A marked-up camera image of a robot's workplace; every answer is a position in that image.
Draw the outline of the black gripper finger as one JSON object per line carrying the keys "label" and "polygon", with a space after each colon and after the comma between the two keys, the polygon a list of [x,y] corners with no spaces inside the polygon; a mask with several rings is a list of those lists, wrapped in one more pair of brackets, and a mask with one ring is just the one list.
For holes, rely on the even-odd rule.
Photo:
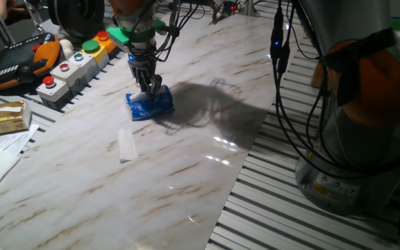
{"label": "black gripper finger", "polygon": [[144,71],[144,82],[146,85],[146,94],[149,97],[154,97],[160,90],[163,79],[155,73],[154,68],[148,68]]}
{"label": "black gripper finger", "polygon": [[141,92],[149,93],[151,90],[151,78],[146,70],[136,70],[136,81],[140,86]]}

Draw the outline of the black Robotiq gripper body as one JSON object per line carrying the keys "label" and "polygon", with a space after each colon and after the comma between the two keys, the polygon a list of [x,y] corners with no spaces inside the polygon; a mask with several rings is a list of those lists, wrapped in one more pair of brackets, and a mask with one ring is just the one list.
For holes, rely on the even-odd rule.
{"label": "black Robotiq gripper body", "polygon": [[156,70],[156,50],[154,48],[148,49],[128,49],[128,66],[132,72],[137,70],[149,70],[154,72]]}

